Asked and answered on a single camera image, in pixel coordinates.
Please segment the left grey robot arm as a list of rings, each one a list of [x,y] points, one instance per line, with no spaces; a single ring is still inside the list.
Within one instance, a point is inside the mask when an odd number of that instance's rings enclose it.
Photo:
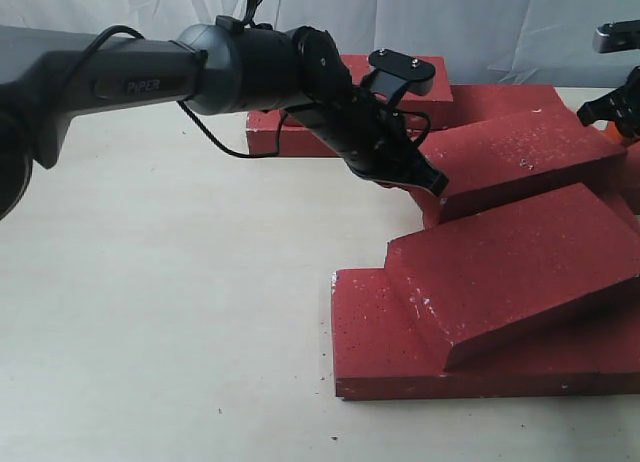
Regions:
[[[439,196],[447,176],[411,137],[406,93],[424,95],[435,69],[379,50],[354,83],[331,35],[309,26],[279,32],[230,17],[172,41],[126,26],[98,35],[1,30],[1,211],[23,197],[35,166],[56,165],[81,115],[175,102],[188,117],[281,111],[311,131],[357,177]]]

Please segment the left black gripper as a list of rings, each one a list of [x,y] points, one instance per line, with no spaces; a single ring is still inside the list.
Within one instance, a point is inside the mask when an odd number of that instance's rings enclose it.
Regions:
[[[289,107],[285,113],[363,180],[385,187],[418,188],[435,197],[449,183],[420,151],[431,129],[424,112],[398,110],[367,89],[352,86],[343,100],[313,101]]]

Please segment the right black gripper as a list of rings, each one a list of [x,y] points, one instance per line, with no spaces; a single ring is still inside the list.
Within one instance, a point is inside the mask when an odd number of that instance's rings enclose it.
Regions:
[[[611,92],[583,103],[576,115],[583,126],[607,121],[605,132],[621,145],[639,141],[639,67],[634,67],[626,81]]]

